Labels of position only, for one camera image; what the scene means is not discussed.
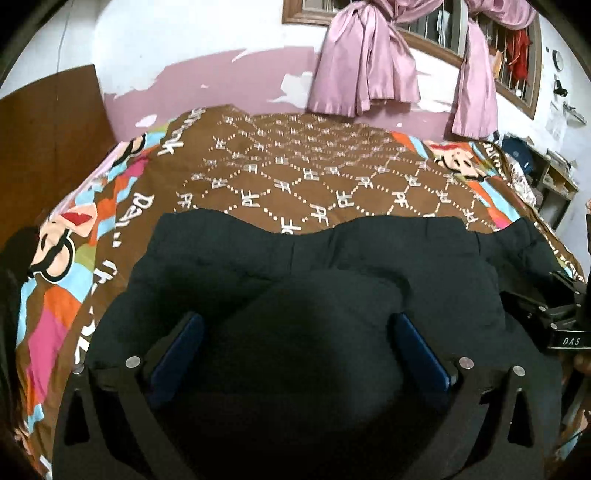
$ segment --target wrinkled fabric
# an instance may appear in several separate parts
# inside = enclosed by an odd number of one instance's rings
[[[309,110],[356,116],[375,100],[418,102],[415,61],[395,25],[429,14],[442,1],[368,0],[341,10],[324,41]]]
[[[484,13],[510,30],[529,26],[537,12],[526,0],[464,0],[470,18],[466,50],[457,88],[457,111],[452,132],[463,137],[485,138],[498,128],[495,79],[492,75],[488,44],[473,20]]]

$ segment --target black jacket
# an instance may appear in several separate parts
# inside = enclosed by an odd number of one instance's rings
[[[377,216],[289,236],[211,210],[167,214],[86,363],[141,356],[197,311],[207,339],[159,415],[206,476],[252,468],[264,478],[281,468],[283,477],[305,478],[363,430],[371,447],[347,471],[379,478],[436,424],[388,340],[392,314],[405,311],[450,355],[524,367],[538,389],[532,408],[548,453],[560,424],[561,366],[504,312],[499,291],[539,296],[559,268],[525,219],[482,235],[456,218]],[[220,461],[221,452],[232,461]]]

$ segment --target brown bedspread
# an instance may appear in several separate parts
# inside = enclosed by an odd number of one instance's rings
[[[581,272],[511,189],[502,152],[485,142],[435,144],[312,114],[249,116],[222,106],[138,137],[134,152],[42,227],[35,278],[23,287],[17,367],[24,430],[43,474],[71,368],[165,212],[216,209],[289,235],[373,215],[456,216],[484,233],[528,217],[563,268]]]

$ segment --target monkey face print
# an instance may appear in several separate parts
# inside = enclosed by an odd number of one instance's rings
[[[39,229],[39,243],[29,275],[40,274],[50,283],[62,280],[74,261],[74,243],[70,235],[88,237],[96,217],[96,205],[89,203],[72,207],[46,221]]]

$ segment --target hanging clothes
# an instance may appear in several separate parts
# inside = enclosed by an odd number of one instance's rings
[[[507,55],[510,59],[508,66],[515,83],[527,80],[527,48],[530,44],[531,40],[525,28],[514,32],[511,40],[507,43]]]

